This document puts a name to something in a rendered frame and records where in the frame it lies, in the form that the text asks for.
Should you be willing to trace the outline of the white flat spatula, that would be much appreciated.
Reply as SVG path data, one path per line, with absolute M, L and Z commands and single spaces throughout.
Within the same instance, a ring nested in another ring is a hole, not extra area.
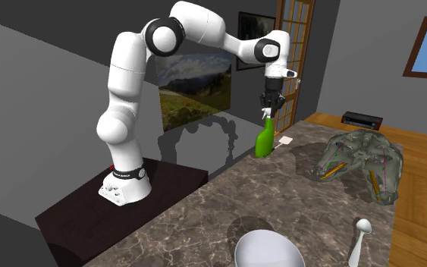
M 292 137 L 282 136 L 281 139 L 278 141 L 279 144 L 277 146 L 273 147 L 272 150 L 275 150 L 279 146 L 282 146 L 282 145 L 288 145 L 292 142 L 292 140 L 293 140 Z

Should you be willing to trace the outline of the green spray bottle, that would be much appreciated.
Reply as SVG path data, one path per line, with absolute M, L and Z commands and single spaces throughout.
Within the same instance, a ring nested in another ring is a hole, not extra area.
M 265 120 L 265 126 L 263 131 L 261 131 L 256 137 L 255 144 L 255 157 L 264 158 L 268 156 L 273 148 L 274 135 L 275 135 L 275 126 L 274 120 L 272 119 L 272 109 L 263 108 L 263 119 Z

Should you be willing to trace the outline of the wooden glazed door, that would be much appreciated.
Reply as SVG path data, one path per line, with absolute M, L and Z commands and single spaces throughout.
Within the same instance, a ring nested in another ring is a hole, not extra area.
M 314 7 L 315 0 L 277 0 L 275 29 L 290 34 L 287 68 L 296 71 L 297 78 L 284 79 L 281 93 L 286 102 L 275 117 L 275 136 L 294 125 Z

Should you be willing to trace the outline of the black audio receiver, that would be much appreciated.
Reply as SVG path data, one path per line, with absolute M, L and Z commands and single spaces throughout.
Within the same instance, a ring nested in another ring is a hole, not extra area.
M 382 121 L 383 118 L 356 112 L 345 112 L 341 119 L 343 124 L 349 124 L 371 130 L 379 130 Z

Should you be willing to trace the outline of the grey-green translucent lumpy object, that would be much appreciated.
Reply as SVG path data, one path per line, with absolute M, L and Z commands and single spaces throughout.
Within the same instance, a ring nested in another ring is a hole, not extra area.
M 398 199 L 403 155 L 383 134 L 361 129 L 333 136 L 312 173 L 325 182 L 355 169 L 362 171 L 375 203 L 389 206 Z

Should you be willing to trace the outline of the white bowl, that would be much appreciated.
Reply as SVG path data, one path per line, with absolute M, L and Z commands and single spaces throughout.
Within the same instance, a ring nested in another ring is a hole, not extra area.
M 297 247 L 285 236 L 270 230 L 243 235 L 234 250 L 234 267 L 306 267 Z

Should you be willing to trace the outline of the white spoon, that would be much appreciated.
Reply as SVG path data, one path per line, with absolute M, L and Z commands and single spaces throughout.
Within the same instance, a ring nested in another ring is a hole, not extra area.
M 359 235 L 356 240 L 355 246 L 350 254 L 350 258 L 348 259 L 349 267 L 358 267 L 362 249 L 363 236 L 364 234 L 370 234 L 372 232 L 372 225 L 369 220 L 362 218 L 356 223 L 356 229 L 359 231 Z

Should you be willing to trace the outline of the dark robot stand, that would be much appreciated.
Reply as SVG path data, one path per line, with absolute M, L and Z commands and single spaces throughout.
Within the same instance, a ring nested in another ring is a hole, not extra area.
M 144 162 L 152 191 L 139 202 L 116 206 L 99 195 L 109 167 L 36 216 L 58 267 L 82 267 L 209 180 L 205 170 Z

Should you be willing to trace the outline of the dark framed wall picture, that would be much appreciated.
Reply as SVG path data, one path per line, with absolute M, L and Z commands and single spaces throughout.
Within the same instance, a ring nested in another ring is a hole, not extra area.
M 275 17 L 240 11 L 238 13 L 237 38 L 249 40 L 263 37 L 275 28 L 275 21 Z

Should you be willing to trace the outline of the landscape wall picture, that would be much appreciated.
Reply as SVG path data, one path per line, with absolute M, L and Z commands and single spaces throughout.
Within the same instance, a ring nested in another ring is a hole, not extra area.
M 163 130 L 231 107 L 231 55 L 226 52 L 155 58 Z

